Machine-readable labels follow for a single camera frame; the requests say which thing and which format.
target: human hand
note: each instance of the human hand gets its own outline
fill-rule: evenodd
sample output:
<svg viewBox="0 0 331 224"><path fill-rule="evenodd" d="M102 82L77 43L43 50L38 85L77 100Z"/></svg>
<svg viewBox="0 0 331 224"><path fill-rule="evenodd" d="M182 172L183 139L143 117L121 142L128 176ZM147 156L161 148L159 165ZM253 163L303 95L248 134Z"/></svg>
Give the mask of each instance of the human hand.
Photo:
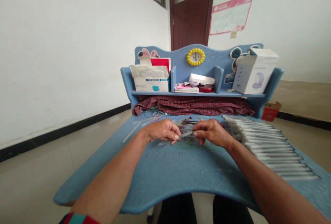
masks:
<svg viewBox="0 0 331 224"><path fill-rule="evenodd" d="M173 145L181 135L179 128L169 119L149 124L139 131L143 136L145 144L153 142L154 140L171 140L170 144Z"/></svg>
<svg viewBox="0 0 331 224"><path fill-rule="evenodd" d="M228 147L235 139L216 120L200 121L193 127L193 135L199 139L199 144L203 145L206 139L211 143Z"/></svg>

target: cartoon cutout decoration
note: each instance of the cartoon cutout decoration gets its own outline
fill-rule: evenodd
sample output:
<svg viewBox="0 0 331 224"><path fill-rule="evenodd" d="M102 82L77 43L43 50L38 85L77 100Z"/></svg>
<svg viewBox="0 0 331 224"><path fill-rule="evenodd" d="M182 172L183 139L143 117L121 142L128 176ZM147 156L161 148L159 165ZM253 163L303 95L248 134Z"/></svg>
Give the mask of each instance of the cartoon cutout decoration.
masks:
<svg viewBox="0 0 331 224"><path fill-rule="evenodd" d="M146 48L143 48L139 53L138 53L138 58L139 57L153 57L153 58L159 58L158 52L153 50L151 54L149 54L149 51Z"/></svg>
<svg viewBox="0 0 331 224"><path fill-rule="evenodd" d="M250 48L260 48L260 46L253 45ZM225 84L234 82L234 77L235 77L235 73L237 71L237 66L238 66L239 62L247 55L250 55L249 50L246 53L243 53L241 51L240 47L235 47L234 49L232 49L232 51L230 52L230 58L233 59L233 62L232 62L233 73L229 73L225 76L225 79L224 79Z"/></svg>

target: yellow sunflower clock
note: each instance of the yellow sunflower clock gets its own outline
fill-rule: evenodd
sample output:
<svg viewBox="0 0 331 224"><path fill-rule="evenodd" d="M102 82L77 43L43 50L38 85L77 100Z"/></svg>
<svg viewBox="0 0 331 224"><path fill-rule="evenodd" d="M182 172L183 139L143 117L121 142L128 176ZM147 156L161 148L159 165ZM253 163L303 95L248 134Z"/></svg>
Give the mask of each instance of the yellow sunflower clock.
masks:
<svg viewBox="0 0 331 224"><path fill-rule="evenodd" d="M204 51L200 48L193 48L187 53L186 60L192 66L198 66L203 63L205 58Z"/></svg>

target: finger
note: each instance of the finger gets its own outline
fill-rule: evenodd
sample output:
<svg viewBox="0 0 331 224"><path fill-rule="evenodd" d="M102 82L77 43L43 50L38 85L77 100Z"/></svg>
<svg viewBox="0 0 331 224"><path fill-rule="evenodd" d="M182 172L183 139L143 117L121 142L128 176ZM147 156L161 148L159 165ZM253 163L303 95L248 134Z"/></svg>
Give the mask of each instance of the finger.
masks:
<svg viewBox="0 0 331 224"><path fill-rule="evenodd" d="M176 143L177 142L177 140L175 140L175 141L170 141L170 145L174 145L174 143Z"/></svg>
<svg viewBox="0 0 331 224"><path fill-rule="evenodd" d="M210 127L210 121L200 121L194 127L193 130L207 130Z"/></svg>
<svg viewBox="0 0 331 224"><path fill-rule="evenodd" d="M171 129L170 130L175 132L178 136L181 135L179 127L176 124L174 124L173 122L171 122Z"/></svg>
<svg viewBox="0 0 331 224"><path fill-rule="evenodd" d="M164 138L168 138L170 140L178 140L179 139L179 135L176 134L175 132L166 129L164 131L164 133L162 134Z"/></svg>
<svg viewBox="0 0 331 224"><path fill-rule="evenodd" d="M206 143L206 139L205 138L199 138L199 144L200 145L204 145Z"/></svg>
<svg viewBox="0 0 331 224"><path fill-rule="evenodd" d="M204 130L198 130L198 131L194 131L193 135L196 138L207 138L208 132Z"/></svg>

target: blue children's desk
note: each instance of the blue children's desk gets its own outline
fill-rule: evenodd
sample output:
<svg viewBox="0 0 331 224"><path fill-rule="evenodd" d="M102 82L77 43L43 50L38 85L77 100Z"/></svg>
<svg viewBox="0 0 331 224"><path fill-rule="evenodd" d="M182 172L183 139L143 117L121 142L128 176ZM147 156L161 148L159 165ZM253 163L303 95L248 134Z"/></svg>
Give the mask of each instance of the blue children's desk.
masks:
<svg viewBox="0 0 331 224"><path fill-rule="evenodd" d="M283 70L274 69L263 94L242 95L239 92L226 92L232 88L236 59L248 54L252 45L241 45L226 51L217 51L203 45L190 45L179 50L168 52L157 47L146 47L154 56L171 58L170 72L171 92L136 92L130 68L122 68L121 73L131 107L138 103L139 95L192 95L192 96L225 96L247 97L255 110L252 119L260 120L264 105L270 100ZM186 54L193 48L201 48L206 55L205 61L197 67L190 66ZM136 64L142 47L135 50ZM216 79L214 92L199 94L174 93L176 83L187 81L190 73L205 75ZM176 121L192 117L198 120L200 115L172 116ZM60 205L71 205L85 188L118 154L125 144L122 143L127 134L135 127L133 122L146 117L131 116L57 191L54 201ZM217 119L224 122L221 116L205 116L204 119ZM303 157L313 172L320 177L317 180L288 181L296 190L306 197L321 213L331 220L331 175L305 154L295 148L295 152ZM230 155L221 147L210 142L204 146L194 143L177 142L174 146L159 146L158 141L147 145L143 156L135 170L128 196L121 213L139 214L158 202L174 195L187 192L206 192L223 195L245 204L260 212L247 181Z"/></svg>

